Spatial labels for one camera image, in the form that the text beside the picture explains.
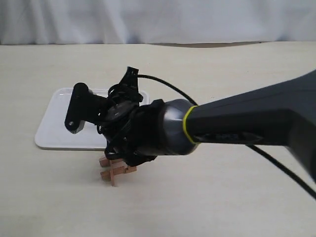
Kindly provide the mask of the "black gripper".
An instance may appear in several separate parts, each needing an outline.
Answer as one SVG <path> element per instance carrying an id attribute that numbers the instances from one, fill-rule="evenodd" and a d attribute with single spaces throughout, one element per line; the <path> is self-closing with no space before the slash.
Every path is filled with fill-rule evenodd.
<path id="1" fill-rule="evenodd" d="M 137 149 L 146 141 L 149 129 L 145 126 L 146 116 L 155 115 L 163 107 L 163 100 L 140 106 L 143 97 L 136 86 L 115 84 L 110 87 L 106 102 L 102 105 L 98 121 L 98 133 L 107 145 L 105 158 L 109 161 L 123 160 L 129 166 L 138 166 L 153 161 L 156 155 L 144 155 Z"/>

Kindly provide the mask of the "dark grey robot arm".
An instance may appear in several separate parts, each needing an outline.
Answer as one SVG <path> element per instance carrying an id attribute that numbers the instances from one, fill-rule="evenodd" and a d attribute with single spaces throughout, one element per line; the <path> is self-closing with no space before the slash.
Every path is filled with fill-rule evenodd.
<path id="1" fill-rule="evenodd" d="M 185 99 L 154 100 L 101 132 L 105 156 L 129 166 L 188 155 L 201 143 L 283 146 L 315 178 L 316 74 L 199 106 Z"/>

